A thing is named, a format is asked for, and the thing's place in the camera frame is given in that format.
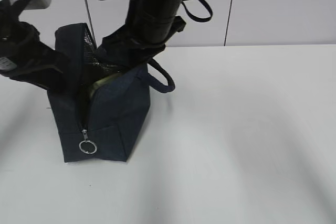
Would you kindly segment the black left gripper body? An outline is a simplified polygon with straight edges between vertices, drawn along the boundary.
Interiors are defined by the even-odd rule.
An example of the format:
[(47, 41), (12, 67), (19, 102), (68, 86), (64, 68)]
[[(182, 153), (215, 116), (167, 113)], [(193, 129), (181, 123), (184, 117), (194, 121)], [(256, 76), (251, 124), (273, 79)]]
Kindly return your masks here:
[(1, 75), (51, 92), (66, 88), (69, 58), (40, 41), (39, 31), (18, 19), (28, 0), (1, 1)]

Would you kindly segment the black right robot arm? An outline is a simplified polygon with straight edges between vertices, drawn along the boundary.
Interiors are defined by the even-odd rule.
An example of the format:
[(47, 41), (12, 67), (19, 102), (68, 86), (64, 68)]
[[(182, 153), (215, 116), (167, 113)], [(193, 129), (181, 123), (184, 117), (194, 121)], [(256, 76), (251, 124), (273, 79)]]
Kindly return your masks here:
[[(206, 0), (198, 0), (210, 15)], [(177, 16), (185, 0), (129, 0), (125, 23), (102, 40), (97, 53), (122, 69), (149, 62), (165, 49), (166, 42), (181, 32), (186, 23)]]

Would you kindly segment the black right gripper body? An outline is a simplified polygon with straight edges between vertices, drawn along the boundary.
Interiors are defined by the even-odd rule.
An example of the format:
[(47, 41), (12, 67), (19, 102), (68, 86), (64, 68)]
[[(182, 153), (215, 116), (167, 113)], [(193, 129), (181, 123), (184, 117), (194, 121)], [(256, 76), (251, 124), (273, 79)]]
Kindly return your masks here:
[(139, 1), (131, 0), (125, 24), (118, 30), (102, 39), (102, 44), (97, 49), (97, 58), (112, 65), (114, 70), (126, 72), (141, 64), (148, 63), (157, 54), (163, 52), (166, 42), (175, 34), (182, 32), (186, 22), (182, 17), (176, 16), (172, 26), (162, 42), (153, 43), (143, 38), (131, 27), (137, 17)]

